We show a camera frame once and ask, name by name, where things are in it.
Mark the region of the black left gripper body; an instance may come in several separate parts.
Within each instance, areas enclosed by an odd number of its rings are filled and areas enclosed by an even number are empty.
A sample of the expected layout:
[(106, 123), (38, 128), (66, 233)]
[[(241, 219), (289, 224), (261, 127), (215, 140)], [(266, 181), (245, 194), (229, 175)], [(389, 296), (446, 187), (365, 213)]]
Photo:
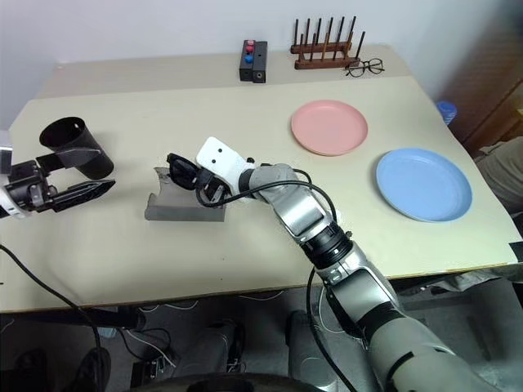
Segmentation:
[(35, 160), (18, 163), (11, 167), (7, 177), (7, 194), (22, 211), (52, 209), (56, 190), (47, 183), (48, 175)]

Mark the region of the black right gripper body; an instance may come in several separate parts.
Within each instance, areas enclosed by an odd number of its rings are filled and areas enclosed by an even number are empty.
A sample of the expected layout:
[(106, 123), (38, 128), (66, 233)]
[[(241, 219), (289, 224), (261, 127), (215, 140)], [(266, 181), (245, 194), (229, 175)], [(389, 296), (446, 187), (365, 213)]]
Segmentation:
[(222, 207), (226, 187), (209, 170), (200, 168), (196, 170), (192, 181), (195, 196), (203, 207)]

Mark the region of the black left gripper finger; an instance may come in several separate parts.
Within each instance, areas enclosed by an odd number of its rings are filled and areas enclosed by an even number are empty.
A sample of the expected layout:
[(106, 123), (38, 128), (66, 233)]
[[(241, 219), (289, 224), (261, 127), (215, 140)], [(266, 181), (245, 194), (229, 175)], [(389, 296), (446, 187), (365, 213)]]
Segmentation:
[(90, 180), (70, 186), (51, 197), (51, 209), (54, 212), (62, 212), (90, 202), (107, 193), (115, 184), (115, 180)]
[(101, 151), (99, 149), (72, 148), (36, 157), (36, 161), (43, 170), (56, 171), (72, 167), (80, 167), (97, 158), (100, 154)]

